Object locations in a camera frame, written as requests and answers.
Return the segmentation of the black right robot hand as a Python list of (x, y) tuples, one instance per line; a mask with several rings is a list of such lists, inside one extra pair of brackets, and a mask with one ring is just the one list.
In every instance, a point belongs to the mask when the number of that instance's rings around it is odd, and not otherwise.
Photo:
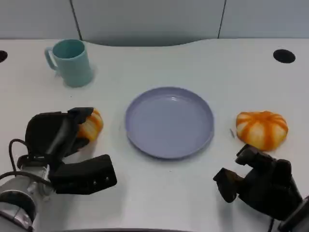
[(252, 169), (241, 177), (222, 168), (213, 178), (227, 203), (240, 198), (251, 208), (277, 220), (285, 220), (302, 203), (290, 161), (275, 159), (246, 144), (237, 153), (236, 163)]

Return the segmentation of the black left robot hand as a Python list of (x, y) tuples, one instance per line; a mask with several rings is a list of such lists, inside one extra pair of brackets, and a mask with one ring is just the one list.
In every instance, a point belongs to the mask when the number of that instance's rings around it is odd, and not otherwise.
[(35, 115), (28, 123), (25, 142), (31, 161), (39, 161), (58, 168), (62, 159), (88, 145), (90, 140), (78, 137), (79, 126), (94, 111), (93, 107), (75, 107), (66, 113), (48, 112)]

